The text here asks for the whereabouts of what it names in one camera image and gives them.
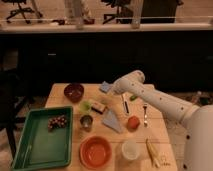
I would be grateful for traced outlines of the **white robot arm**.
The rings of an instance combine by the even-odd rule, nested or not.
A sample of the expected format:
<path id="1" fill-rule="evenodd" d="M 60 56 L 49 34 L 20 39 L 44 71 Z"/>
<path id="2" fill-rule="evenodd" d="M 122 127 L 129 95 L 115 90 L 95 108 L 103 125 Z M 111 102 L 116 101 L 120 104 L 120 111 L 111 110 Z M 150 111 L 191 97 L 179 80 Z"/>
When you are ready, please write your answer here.
<path id="1" fill-rule="evenodd" d="M 112 86 L 114 94 L 132 93 L 186 130 L 183 171 L 213 171 L 213 105 L 198 106 L 144 85 L 140 70 L 118 78 Z"/>

